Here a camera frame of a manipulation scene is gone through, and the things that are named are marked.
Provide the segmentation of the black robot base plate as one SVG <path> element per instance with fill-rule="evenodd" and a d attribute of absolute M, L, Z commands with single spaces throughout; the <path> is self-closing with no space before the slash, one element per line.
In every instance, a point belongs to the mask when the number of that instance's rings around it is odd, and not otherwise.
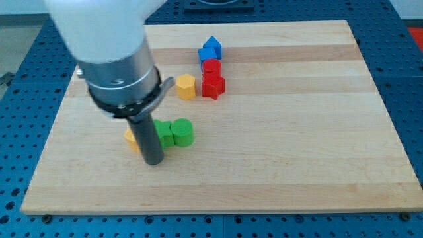
<path fill-rule="evenodd" d="M 255 0 L 185 0 L 184 12 L 254 9 Z"/>

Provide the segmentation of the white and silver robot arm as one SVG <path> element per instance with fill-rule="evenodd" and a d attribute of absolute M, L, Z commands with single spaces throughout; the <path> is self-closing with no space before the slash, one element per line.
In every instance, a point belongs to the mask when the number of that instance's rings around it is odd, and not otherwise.
<path fill-rule="evenodd" d="M 174 85 L 155 67 L 145 21 L 165 0 L 45 0 L 95 104 L 115 118 L 141 118 Z"/>

